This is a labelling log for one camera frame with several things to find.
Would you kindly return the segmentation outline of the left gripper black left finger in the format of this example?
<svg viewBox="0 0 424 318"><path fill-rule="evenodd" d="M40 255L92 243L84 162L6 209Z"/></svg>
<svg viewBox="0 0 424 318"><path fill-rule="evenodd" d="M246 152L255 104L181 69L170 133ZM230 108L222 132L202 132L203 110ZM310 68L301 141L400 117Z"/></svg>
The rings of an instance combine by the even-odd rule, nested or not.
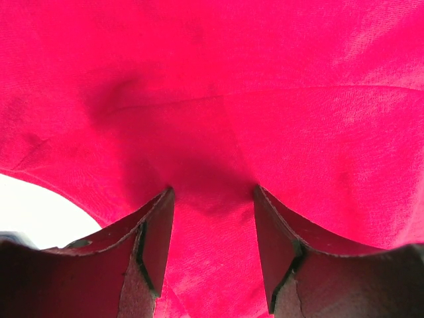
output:
<svg viewBox="0 0 424 318"><path fill-rule="evenodd" d="M2 317L151 317L162 293L172 188L64 248L1 238Z"/></svg>

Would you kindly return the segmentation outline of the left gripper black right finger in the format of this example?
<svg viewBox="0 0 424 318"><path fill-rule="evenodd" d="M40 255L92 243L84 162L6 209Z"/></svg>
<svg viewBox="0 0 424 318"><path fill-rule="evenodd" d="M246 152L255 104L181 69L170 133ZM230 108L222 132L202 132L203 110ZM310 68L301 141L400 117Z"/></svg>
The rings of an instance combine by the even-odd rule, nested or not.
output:
<svg viewBox="0 0 424 318"><path fill-rule="evenodd" d="M423 245L384 250L307 220L261 186L256 234L275 317L422 317Z"/></svg>

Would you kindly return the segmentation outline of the red t-shirt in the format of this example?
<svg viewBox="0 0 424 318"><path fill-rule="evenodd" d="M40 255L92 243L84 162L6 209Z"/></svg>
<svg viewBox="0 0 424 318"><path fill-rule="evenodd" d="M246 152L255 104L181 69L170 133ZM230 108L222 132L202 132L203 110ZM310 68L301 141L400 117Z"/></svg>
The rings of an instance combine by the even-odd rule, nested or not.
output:
<svg viewBox="0 0 424 318"><path fill-rule="evenodd" d="M173 187L156 317L266 317L252 190L423 241L422 1L2 1L1 172L106 226Z"/></svg>

